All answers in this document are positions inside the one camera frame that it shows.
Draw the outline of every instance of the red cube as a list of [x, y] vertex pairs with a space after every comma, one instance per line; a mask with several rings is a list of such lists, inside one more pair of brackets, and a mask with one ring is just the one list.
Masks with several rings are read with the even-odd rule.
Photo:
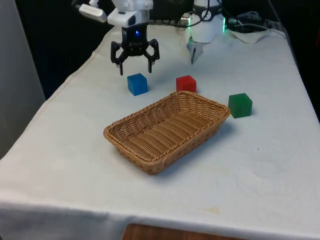
[[196, 93], [197, 92], [197, 82], [190, 75], [177, 77], [176, 91], [189, 91], [189, 92]]

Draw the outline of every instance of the wooden floor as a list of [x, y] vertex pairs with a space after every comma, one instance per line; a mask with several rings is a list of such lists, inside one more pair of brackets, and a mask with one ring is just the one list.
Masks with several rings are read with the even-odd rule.
[[238, 240], [226, 236], [182, 231], [157, 226], [129, 224], [124, 230], [122, 240]]

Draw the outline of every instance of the gray wall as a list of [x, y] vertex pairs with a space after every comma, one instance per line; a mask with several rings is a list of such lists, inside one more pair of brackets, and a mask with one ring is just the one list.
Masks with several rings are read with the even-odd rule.
[[14, 0], [0, 0], [0, 159], [45, 97]]

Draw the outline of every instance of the white tablecloth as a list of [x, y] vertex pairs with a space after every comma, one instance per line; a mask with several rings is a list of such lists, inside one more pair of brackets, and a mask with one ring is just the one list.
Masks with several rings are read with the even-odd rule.
[[[320, 125], [287, 41], [221, 34], [194, 65], [184, 34], [151, 26], [160, 60], [110, 61], [109, 32], [43, 104], [0, 160], [4, 240], [119, 240], [138, 223], [249, 239], [320, 239]], [[141, 72], [149, 92], [133, 96]], [[252, 116], [230, 116], [206, 143], [157, 176], [125, 160], [103, 136], [112, 122], [167, 96], [192, 75], [199, 94], [228, 104], [247, 93]]]

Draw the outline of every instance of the blue cube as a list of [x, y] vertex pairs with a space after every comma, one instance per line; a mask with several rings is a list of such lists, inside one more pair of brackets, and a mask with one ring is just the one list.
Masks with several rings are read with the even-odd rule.
[[134, 96], [148, 92], [147, 79], [141, 73], [128, 76], [127, 79], [128, 89]]

